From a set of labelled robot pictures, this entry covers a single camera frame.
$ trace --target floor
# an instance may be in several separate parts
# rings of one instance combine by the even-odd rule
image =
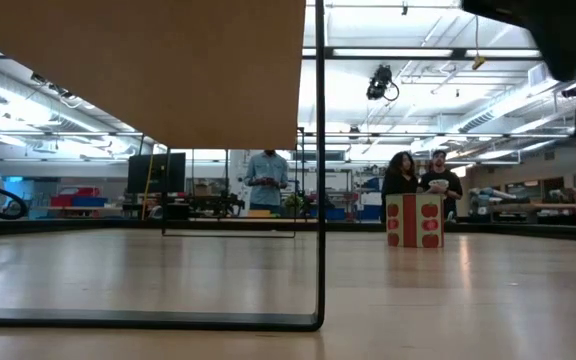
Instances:
[[[576,242],[332,233],[314,334],[0,329],[0,359],[575,359]],[[106,230],[0,238],[0,307],[311,312],[315,238]]]

